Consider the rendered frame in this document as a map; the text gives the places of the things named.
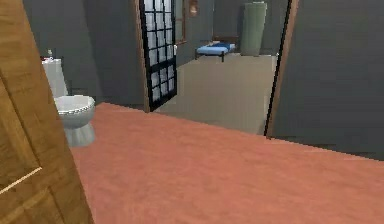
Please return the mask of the white toilet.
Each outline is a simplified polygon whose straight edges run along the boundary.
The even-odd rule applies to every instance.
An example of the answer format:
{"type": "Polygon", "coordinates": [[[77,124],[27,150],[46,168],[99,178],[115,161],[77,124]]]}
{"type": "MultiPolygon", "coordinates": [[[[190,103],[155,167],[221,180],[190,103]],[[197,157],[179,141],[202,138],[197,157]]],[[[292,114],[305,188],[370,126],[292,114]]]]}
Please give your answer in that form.
{"type": "Polygon", "coordinates": [[[87,146],[95,140],[91,120],[94,117],[96,102],[91,96],[71,95],[68,92],[62,63],[62,59],[52,57],[42,61],[69,146],[87,146]]]}

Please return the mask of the blue bed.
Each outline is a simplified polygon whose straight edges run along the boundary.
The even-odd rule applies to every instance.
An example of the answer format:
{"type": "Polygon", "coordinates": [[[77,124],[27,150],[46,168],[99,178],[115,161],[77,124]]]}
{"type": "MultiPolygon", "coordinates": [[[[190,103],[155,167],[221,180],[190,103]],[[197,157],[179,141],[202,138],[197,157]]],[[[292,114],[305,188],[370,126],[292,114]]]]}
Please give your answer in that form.
{"type": "Polygon", "coordinates": [[[195,49],[195,59],[200,56],[218,56],[221,61],[224,61],[226,54],[233,52],[236,49],[234,43],[217,42],[208,45],[204,45],[195,49]]]}

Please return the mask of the black glass-paned door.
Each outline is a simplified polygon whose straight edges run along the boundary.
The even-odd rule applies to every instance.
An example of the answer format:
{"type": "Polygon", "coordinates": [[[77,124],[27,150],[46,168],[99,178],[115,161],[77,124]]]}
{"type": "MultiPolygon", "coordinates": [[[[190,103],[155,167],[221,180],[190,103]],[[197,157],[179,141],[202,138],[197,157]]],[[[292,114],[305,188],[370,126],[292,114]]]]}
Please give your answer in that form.
{"type": "Polygon", "coordinates": [[[177,95],[174,0],[139,0],[149,111],[177,95]]]}

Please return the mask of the brown framed window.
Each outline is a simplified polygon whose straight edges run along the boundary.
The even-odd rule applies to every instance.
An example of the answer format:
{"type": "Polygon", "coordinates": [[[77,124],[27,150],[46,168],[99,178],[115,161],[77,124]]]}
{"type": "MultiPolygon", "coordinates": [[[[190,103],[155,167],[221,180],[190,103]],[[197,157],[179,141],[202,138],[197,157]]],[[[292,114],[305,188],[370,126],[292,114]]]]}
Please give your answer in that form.
{"type": "Polygon", "coordinates": [[[185,0],[175,0],[175,42],[185,42],[185,0]]]}

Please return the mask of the green cylindrical cabinet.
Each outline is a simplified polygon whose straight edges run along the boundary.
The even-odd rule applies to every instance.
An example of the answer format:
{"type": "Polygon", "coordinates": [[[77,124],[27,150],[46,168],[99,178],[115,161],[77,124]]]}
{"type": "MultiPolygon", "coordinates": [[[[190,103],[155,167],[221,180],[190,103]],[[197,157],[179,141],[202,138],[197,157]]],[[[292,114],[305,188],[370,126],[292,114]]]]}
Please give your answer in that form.
{"type": "Polygon", "coordinates": [[[267,4],[264,1],[246,3],[244,5],[241,35],[242,55],[258,56],[260,54],[266,13],[267,4]]]}

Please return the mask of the brown wooden door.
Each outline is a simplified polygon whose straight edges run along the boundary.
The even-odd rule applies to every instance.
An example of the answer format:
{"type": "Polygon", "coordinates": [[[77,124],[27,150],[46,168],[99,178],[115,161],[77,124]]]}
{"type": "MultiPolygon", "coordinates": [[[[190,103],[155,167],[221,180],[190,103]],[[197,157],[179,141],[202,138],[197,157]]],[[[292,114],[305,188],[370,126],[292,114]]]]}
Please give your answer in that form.
{"type": "Polygon", "coordinates": [[[94,224],[22,0],[0,0],[0,224],[94,224]]]}

